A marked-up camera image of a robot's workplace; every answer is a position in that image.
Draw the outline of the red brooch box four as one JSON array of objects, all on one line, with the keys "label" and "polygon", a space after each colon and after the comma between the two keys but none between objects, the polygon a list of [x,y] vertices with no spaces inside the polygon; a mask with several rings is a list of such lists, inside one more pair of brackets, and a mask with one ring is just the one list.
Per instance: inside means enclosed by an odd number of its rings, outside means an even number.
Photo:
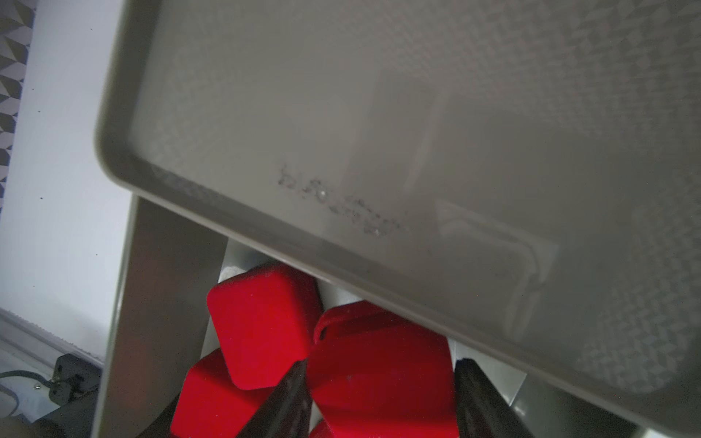
[{"label": "red brooch box four", "polygon": [[307,385],[334,437],[456,437],[447,338],[368,301],[321,315]]}]

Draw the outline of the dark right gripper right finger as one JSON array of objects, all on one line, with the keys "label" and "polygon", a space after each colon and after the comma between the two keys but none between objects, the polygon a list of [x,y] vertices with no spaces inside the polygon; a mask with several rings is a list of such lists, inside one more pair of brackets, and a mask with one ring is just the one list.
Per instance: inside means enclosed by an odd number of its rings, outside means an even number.
[{"label": "dark right gripper right finger", "polygon": [[534,437],[476,361],[458,360],[454,377],[460,437]]}]

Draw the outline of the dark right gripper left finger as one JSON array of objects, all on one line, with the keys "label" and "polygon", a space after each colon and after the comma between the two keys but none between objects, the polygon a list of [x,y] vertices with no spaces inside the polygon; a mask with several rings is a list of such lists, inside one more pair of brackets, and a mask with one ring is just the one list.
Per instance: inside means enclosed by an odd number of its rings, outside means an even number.
[{"label": "dark right gripper left finger", "polygon": [[307,384],[307,360],[296,361],[237,438],[307,438],[312,397]]}]

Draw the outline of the red brooch box one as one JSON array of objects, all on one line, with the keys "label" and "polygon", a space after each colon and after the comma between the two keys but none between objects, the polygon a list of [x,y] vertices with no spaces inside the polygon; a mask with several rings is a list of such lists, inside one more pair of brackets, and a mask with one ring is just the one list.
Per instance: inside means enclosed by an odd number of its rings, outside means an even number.
[{"label": "red brooch box one", "polygon": [[246,391],[276,386],[308,357],[322,314],[316,280],[281,263],[219,283],[206,304],[231,381]]}]

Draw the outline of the grey top drawer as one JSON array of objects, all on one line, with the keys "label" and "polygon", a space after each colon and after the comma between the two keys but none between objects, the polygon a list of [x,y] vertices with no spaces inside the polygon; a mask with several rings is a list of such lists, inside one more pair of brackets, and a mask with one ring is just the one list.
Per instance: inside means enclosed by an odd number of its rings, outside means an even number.
[{"label": "grey top drawer", "polygon": [[[156,204],[134,198],[120,286],[92,427],[95,437],[169,433],[168,409],[190,368],[217,346],[206,295],[268,257]],[[457,341],[538,437],[638,437],[634,424]]]}]

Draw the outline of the red brooch box three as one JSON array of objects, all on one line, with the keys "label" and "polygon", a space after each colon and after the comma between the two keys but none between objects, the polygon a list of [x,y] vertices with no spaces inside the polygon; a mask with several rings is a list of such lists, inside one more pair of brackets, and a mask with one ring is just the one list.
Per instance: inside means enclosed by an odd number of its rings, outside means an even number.
[{"label": "red brooch box three", "polygon": [[186,375],[171,436],[235,437],[271,393],[270,388],[237,388],[230,380],[221,350],[214,350]]}]

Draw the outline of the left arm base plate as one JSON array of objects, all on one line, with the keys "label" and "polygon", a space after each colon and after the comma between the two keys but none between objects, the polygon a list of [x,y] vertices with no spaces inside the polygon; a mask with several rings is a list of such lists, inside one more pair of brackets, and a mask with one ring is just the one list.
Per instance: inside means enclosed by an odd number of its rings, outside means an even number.
[{"label": "left arm base plate", "polygon": [[90,437],[101,375],[101,368],[90,361],[73,354],[60,356],[49,389],[49,399],[58,409],[32,423],[36,436]]}]

